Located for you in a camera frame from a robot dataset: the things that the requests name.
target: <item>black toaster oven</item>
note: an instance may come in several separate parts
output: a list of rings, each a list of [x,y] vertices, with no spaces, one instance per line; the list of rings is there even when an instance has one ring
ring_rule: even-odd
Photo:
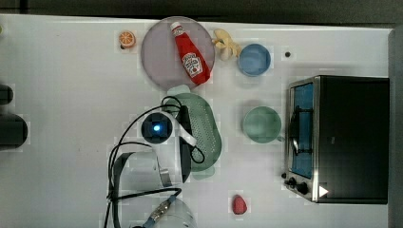
[[[289,86],[287,188],[319,203],[388,202],[388,78],[316,76]]]

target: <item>blue cup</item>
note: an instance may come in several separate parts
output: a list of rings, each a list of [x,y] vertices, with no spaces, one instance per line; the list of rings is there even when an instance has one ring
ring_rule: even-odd
[[[251,77],[259,76],[270,66],[272,59],[266,47],[258,44],[246,46],[240,53],[240,71]]]

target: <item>green cup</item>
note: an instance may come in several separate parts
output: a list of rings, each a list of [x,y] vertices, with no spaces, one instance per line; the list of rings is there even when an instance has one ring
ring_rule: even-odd
[[[281,118],[272,108],[258,106],[246,114],[242,130],[256,143],[269,143],[278,138]]]

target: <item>bottle cap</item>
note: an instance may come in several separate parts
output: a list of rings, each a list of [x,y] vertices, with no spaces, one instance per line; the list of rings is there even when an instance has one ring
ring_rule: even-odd
[[[179,22],[174,22],[174,23],[172,23],[172,25],[171,25],[171,30],[173,30],[174,28],[176,28],[176,27],[179,27],[181,25],[181,23],[179,23]]]

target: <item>small orange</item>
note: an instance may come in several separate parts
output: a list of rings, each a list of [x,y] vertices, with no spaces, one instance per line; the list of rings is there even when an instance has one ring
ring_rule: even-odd
[[[136,44],[136,37],[133,32],[125,30],[119,35],[119,42],[123,49],[132,48]]]

